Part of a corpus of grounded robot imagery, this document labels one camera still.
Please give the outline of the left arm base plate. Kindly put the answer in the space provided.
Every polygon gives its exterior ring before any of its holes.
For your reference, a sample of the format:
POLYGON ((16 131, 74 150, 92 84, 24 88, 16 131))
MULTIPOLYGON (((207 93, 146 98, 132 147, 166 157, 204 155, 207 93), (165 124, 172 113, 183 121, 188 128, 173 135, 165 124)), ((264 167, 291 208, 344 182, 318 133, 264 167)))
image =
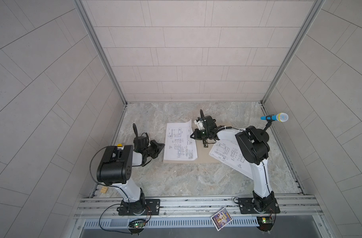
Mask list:
POLYGON ((145 199, 136 202, 122 201, 117 208, 119 216, 159 215, 160 199, 145 199))

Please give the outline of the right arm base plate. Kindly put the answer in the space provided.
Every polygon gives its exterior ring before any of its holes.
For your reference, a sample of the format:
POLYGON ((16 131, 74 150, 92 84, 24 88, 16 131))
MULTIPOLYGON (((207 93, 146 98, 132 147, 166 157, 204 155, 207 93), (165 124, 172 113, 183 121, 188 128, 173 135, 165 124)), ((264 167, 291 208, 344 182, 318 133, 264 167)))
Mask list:
POLYGON ((241 214, 270 214, 280 213, 280 207, 276 198, 239 198, 239 209, 241 214))

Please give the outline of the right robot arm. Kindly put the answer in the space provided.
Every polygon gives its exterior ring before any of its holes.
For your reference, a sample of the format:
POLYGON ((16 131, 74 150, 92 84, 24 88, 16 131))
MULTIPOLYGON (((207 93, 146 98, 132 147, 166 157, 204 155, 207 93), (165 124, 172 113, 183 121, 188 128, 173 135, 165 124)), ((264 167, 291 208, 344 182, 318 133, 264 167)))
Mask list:
POLYGON ((272 125, 272 116, 262 117, 267 121, 264 129, 257 129, 254 126, 236 129, 217 126, 215 119, 204 116, 203 111, 200 112, 200 117, 194 121, 197 128, 191 134, 191 138, 203 141, 204 147, 208 146, 208 140, 229 140, 238 144, 242 156, 250 165, 254 182, 250 206, 257 213, 271 211, 270 206, 276 203, 276 199, 268 175, 267 159, 270 147, 269 135, 266 131, 272 125))

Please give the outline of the beige paper folder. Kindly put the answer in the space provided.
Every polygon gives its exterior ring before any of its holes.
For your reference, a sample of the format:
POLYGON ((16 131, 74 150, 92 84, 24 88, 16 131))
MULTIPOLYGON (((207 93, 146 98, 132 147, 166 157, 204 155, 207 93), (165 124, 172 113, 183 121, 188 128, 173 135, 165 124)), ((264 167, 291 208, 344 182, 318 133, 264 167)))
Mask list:
MULTIPOLYGON (((192 130, 196 129, 197 126, 192 122, 192 130)), ((212 142, 209 142, 208 148, 204 148, 203 142, 201 140, 195 140, 197 146, 197 159, 194 161, 168 161, 166 162, 163 158, 164 163, 168 164, 206 164, 206 163, 217 163, 218 160, 214 159, 213 157, 209 156, 209 152, 213 147, 212 142)))

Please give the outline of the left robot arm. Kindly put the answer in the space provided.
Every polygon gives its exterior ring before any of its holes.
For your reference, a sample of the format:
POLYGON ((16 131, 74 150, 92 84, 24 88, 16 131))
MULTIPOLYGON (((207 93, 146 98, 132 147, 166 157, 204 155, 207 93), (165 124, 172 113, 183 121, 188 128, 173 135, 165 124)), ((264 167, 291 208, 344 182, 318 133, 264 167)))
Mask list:
POLYGON ((131 178, 132 169, 145 167, 164 147, 163 143, 151 140, 147 133, 136 134, 133 145, 105 147, 96 179, 98 183, 115 188, 122 196, 117 209, 120 216, 141 215, 146 211, 145 195, 131 178))

